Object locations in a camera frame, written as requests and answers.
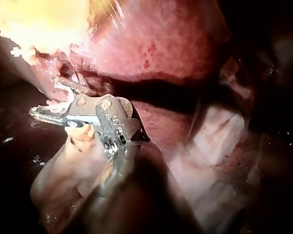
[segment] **screw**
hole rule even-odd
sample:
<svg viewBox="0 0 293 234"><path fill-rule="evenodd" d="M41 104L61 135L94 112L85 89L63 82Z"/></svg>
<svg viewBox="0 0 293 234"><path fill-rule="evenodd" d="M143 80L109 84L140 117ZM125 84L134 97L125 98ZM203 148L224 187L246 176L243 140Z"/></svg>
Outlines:
<svg viewBox="0 0 293 234"><path fill-rule="evenodd" d="M68 124L70 127L72 127L72 128L76 128L76 127L78 126L77 123L75 123L75 122L73 122L73 121L70 121L70 120L67 122L67 124Z"/></svg>
<svg viewBox="0 0 293 234"><path fill-rule="evenodd" d="M83 106L83 105L86 104L86 102L87 102L87 99L85 97L82 97L82 98L77 100L76 104L77 104L77 106Z"/></svg>
<svg viewBox="0 0 293 234"><path fill-rule="evenodd" d="M112 102L110 100L104 100L101 104L101 107L104 111L106 111L110 106L112 105Z"/></svg>

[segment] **moist tissue surface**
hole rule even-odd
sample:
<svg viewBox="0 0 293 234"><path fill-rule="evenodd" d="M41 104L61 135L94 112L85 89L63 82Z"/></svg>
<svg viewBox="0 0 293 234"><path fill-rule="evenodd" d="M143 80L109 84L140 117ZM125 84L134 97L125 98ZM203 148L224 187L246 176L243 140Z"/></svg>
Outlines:
<svg viewBox="0 0 293 234"><path fill-rule="evenodd" d="M30 64L32 73L21 58L7 56L10 56L10 65L16 67L17 73L50 99L66 101L66 93L54 87L52 78L76 79L73 77L75 71L80 79L84 79L77 81L86 85L95 83L100 75L128 83L159 79L176 86L186 86L189 90L193 87L199 89L203 81L219 76L223 83L228 84L229 92L244 90L240 93L245 93L246 90L250 93L248 88L237 84L235 74L239 66L234 59L227 56L225 61L232 66L221 68L224 63L221 52L230 35L216 1L128 0L122 2L118 9L118 20L112 14L108 17L108 24L91 24L89 30L84 28L85 23L89 26L84 17L88 15L86 1L82 1L74 11L69 8L73 4L52 3L52 10L64 7L58 19L51 14L53 11L48 14L41 11L37 16L34 14L36 5L20 2L30 10L26 8L26 14L21 14L22 11L8 14L6 11L2 18L0 16L0 20L6 20L0 21L0 30L2 36L10 37L22 48L22 57ZM41 9L46 7L47 2L39 3L42 4ZM12 11L21 6L9 5ZM33 15L37 16L32 22L34 26L24 21ZM72 22L69 28L63 25L65 20ZM13 23L17 27L9 28ZM26 37L32 28L38 33ZM52 42L54 38L65 40ZM0 43L7 43L7 39L0 38ZM67 70L71 73L64 72L63 68L69 68ZM249 95L237 97L245 102L250 98ZM244 173L239 177L245 182L249 170L255 165L250 159L252 155L244 150L246 145L253 144L251 134L246 130L248 116L222 105L210 104L200 118L202 124L191 127L193 113L180 113L143 101L132 102L146 132L162 151L182 194L204 227L208 229L211 225L211 214L230 216L243 206L243 196L238 195L233 183L225 181L219 186L214 185L224 180L224 172L232 174L241 168ZM95 181L105 164L99 142L88 133L89 130L78 134L68 131L65 145L44 166L32 186L31 198L50 233L62 226L74 206L87 196L89 191L86 188ZM206 194L218 196L217 205L210 206L212 201L204 200L206 196L203 195ZM230 202L232 209L222 210L222 205Z"/></svg>

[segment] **yellow fat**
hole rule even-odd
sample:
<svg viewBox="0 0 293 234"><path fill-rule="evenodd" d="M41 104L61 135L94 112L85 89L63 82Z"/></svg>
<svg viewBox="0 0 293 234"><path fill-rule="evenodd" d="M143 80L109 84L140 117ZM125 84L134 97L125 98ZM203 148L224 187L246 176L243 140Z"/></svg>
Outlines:
<svg viewBox="0 0 293 234"><path fill-rule="evenodd" d="M0 0L0 36L52 54L88 39L89 0Z"/></svg>

